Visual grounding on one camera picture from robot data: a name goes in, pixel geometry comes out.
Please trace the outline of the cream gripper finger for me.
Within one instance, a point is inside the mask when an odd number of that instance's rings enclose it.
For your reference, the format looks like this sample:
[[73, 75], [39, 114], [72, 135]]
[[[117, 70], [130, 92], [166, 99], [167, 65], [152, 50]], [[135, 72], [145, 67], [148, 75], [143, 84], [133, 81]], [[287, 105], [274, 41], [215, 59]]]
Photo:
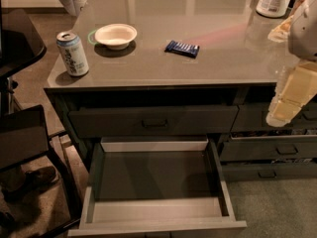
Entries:
[[269, 126], [283, 127], [289, 124], [300, 110], [301, 108], [296, 105], [280, 100], [273, 101], [268, 108], [265, 121]]
[[277, 100], [302, 107], [317, 94], [317, 63], [302, 60], [289, 74]]

